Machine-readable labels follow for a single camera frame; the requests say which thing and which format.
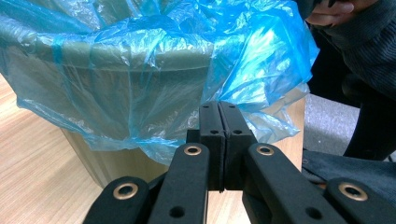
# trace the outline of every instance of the dark clothing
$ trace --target dark clothing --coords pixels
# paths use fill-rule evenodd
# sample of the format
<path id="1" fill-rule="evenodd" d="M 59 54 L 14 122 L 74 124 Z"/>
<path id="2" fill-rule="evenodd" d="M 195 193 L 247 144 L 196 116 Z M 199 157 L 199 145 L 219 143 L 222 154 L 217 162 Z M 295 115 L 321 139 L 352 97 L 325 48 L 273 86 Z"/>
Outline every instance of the dark clothing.
<path id="1" fill-rule="evenodd" d="M 316 28 L 352 73 L 396 101 L 396 1 L 379 0 L 349 22 Z"/>

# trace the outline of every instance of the trash bag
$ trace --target trash bag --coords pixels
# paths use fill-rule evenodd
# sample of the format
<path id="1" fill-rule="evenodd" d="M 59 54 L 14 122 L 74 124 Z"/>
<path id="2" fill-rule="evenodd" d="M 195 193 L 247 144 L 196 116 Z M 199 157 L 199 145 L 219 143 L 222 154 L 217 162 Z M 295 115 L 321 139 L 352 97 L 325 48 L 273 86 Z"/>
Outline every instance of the trash bag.
<path id="1" fill-rule="evenodd" d="M 3 0 L 0 73 L 17 104 L 92 150 L 169 164 L 206 101 L 238 105 L 262 142 L 298 130 L 318 49 L 292 1 Z"/>

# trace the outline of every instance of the trash can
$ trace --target trash can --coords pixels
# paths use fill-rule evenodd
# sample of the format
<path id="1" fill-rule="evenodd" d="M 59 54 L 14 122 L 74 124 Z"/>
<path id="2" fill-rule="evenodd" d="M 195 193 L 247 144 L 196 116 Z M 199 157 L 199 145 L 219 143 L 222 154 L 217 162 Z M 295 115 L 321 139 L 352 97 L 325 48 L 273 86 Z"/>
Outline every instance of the trash can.
<path id="1" fill-rule="evenodd" d="M 18 106 L 62 128 L 102 187 L 165 172 L 205 101 L 239 105 L 263 142 L 296 134 L 282 97 L 317 54 L 292 1 L 0 1 Z"/>

